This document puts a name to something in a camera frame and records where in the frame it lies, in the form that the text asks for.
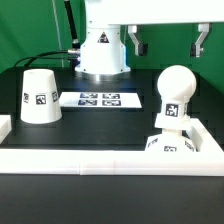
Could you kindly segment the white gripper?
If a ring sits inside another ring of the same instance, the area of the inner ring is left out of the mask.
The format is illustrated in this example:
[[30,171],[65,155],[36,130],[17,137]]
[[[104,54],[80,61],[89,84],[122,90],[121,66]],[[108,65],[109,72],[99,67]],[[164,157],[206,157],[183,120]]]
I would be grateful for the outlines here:
[[210,33],[209,22],[224,22],[224,0],[84,0],[86,15],[106,24],[129,25],[128,35],[136,56],[146,56],[148,44],[138,37],[144,24],[199,23],[199,36],[191,44],[190,56],[199,58]]

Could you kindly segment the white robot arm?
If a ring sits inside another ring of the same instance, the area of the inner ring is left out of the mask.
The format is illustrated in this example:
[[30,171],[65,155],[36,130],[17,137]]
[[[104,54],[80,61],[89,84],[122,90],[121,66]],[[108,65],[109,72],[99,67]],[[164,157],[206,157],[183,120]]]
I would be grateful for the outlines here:
[[84,0],[86,39],[80,49],[77,75],[96,81],[124,77],[126,47],[120,27],[126,25],[135,44],[135,54],[144,55],[147,46],[136,38],[137,27],[149,24],[196,23],[200,36],[190,54],[198,57],[202,43],[214,22],[224,22],[221,0]]

